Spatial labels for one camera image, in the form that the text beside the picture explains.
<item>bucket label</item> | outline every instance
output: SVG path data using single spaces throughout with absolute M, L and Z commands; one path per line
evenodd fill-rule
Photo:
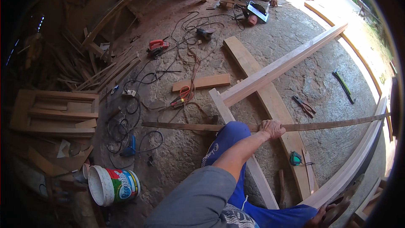
M 114 202 L 134 198 L 138 194 L 138 184 L 131 171 L 105 169 L 110 175 L 114 186 Z

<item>blue power drill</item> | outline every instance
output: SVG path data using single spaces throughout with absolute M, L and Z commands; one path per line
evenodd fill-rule
M 136 153 L 135 146 L 136 146 L 135 136 L 132 135 L 131 143 L 129 144 L 129 146 L 125 147 L 124 150 L 122 150 L 122 152 L 119 155 L 123 157 L 135 155 Z

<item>cracked concrete floor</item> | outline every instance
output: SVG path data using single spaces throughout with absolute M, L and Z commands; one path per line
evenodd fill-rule
M 119 49 L 124 50 L 128 48 L 130 41 L 136 35 L 141 35 L 139 39 L 131 43 L 133 47 L 127 56 L 133 56 L 138 51 L 141 58 L 144 58 L 143 62 L 124 79 L 120 86 L 128 80 L 134 79 L 145 63 L 149 61 L 146 58 L 145 52 L 149 41 L 170 35 L 177 22 L 180 23 L 174 30 L 173 37 L 177 41 L 182 40 L 185 30 L 181 28 L 181 24 L 188 18 L 184 20 L 180 19 L 186 17 L 188 12 L 198 11 L 199 15 L 197 17 L 216 14 L 230 14 L 233 16 L 232 10 L 225 11 L 220 8 L 206 10 L 215 1 L 208 0 L 204 4 L 200 0 L 173 1 L 171 5 L 166 5 L 160 9 L 158 13 L 151 12 L 149 15 L 146 15 L 138 28 L 134 28 L 120 37 L 117 44 L 119 44 Z M 206 57 L 201 62 L 196 77 L 229 73 L 231 85 L 235 85 L 238 79 L 244 78 L 243 73 L 233 59 L 227 53 L 224 53 L 221 48 L 222 41 L 232 35 L 235 35 L 252 53 L 259 64 L 264 67 L 325 31 L 321 25 L 299 9 L 293 7 L 290 3 L 285 0 L 279 1 L 283 7 L 270 9 L 270 19 L 267 24 L 246 27 L 243 31 L 238 28 L 235 21 L 229 21 L 230 16 L 220 15 L 210 17 L 209 23 L 223 23 L 224 28 L 221 25 L 213 24 L 213 27 L 217 28 L 217 31 L 213 34 L 210 42 L 199 46 L 190 45 L 190 47 L 196 48 L 201 58 Z M 172 40 L 168 39 L 168 41 L 171 42 L 171 46 L 174 45 Z M 186 45 L 182 43 L 179 53 L 185 60 L 191 61 L 192 58 L 187 55 L 185 48 Z M 141 84 L 139 94 L 147 106 L 155 108 L 168 104 L 178 95 L 171 92 L 172 84 L 182 79 L 191 78 L 192 66 L 176 59 L 176 53 L 177 50 L 173 49 L 163 54 L 158 60 L 148 63 L 139 74 L 138 80 L 143 78 L 147 73 L 154 72 L 157 67 L 159 70 L 164 70 L 170 65 L 170 70 L 182 71 L 182 73 L 167 73 L 152 84 Z M 357 102 L 353 105 L 350 104 L 342 87 L 332 75 L 332 71 L 336 68 L 338 68 L 339 73 L 357 99 Z M 150 80 L 151 75 L 147 76 L 144 82 L 149 82 Z M 362 73 L 350 55 L 336 40 L 329 42 L 303 62 L 275 79 L 273 83 L 296 123 L 367 117 L 371 116 L 376 108 L 373 95 Z M 129 84 L 128 88 L 137 89 L 138 85 L 139 83 Z M 217 90 L 223 92 L 228 88 L 219 87 Z M 197 90 L 193 101 L 200 104 L 201 109 L 209 117 L 212 117 L 219 113 L 208 91 L 209 89 Z M 128 106 L 130 110 L 135 108 L 135 101 L 126 101 L 120 98 L 118 93 L 108 95 L 107 104 L 105 101 L 100 104 L 99 120 L 106 121 L 106 114 L 116 106 Z M 302 109 L 291 99 L 292 95 L 298 95 L 314 107 L 317 111 L 314 119 L 310 119 L 303 113 Z M 267 119 L 266 113 L 255 94 L 231 106 L 230 110 L 236 120 L 247 124 L 258 124 L 261 120 Z M 157 121 L 159 117 L 160 122 L 167 122 L 176 112 L 167 111 L 159 114 L 156 110 L 149 112 L 142 107 L 140 121 Z M 123 118 L 124 114 L 122 112 L 116 118 Z M 186 123 L 186 117 L 190 123 L 207 123 L 204 121 L 199 110 L 192 105 L 188 106 L 187 110 L 182 110 L 172 122 Z M 137 120 L 137 115 L 126 114 L 126 118 L 129 124 L 133 125 Z M 141 226 L 152 209 L 184 180 L 187 175 L 200 167 L 202 157 L 215 138 L 213 134 L 200 136 L 190 131 L 160 129 L 165 137 L 163 144 L 149 153 L 135 156 L 134 160 L 133 157 L 122 158 L 108 152 L 106 149 L 107 145 L 109 148 L 115 149 L 119 145 L 109 138 L 106 126 L 102 123 L 100 124 L 96 129 L 94 137 L 94 141 L 100 143 L 96 145 L 97 147 L 93 151 L 95 163 L 107 168 L 113 168 L 111 161 L 117 167 L 129 165 L 127 169 L 133 170 L 141 183 L 140 197 L 127 204 L 111 207 L 112 227 Z M 344 164 L 360 142 L 367 127 L 368 124 L 361 124 L 345 128 L 300 132 L 302 140 L 311 154 L 311 159 L 315 162 L 313 169 L 319 186 L 322 186 Z M 135 127 L 134 135 L 136 136 L 137 144 L 140 143 L 142 136 L 150 130 L 151 128 L 141 127 L 140 124 Z M 152 135 L 142 142 L 142 149 L 153 148 L 159 143 L 159 135 Z M 153 167 L 149 167 L 146 163 L 148 155 L 153 156 Z M 275 140 L 264 143 L 256 151 L 255 155 L 276 199 L 279 199 L 280 192 L 278 170 L 283 169 L 286 187 L 286 205 L 289 207 L 298 204 L 300 202 L 298 191 L 280 141 Z M 385 159 L 383 161 L 377 160 L 375 166 L 378 168 L 374 169 L 375 171 L 379 171 L 380 166 L 385 169 Z M 248 172 L 246 173 L 245 191 L 249 195 L 248 200 L 251 203 L 263 206 L 260 194 Z

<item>gray shirt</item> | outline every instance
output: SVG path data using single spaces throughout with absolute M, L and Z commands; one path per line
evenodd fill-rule
M 249 215 L 227 204 L 235 187 L 224 169 L 197 169 L 152 211 L 144 227 L 258 228 Z

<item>gray sleeve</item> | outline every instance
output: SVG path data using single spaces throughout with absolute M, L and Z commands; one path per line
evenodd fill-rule
M 236 187 L 224 169 L 195 170 L 152 211 L 144 227 L 220 227 L 220 214 Z

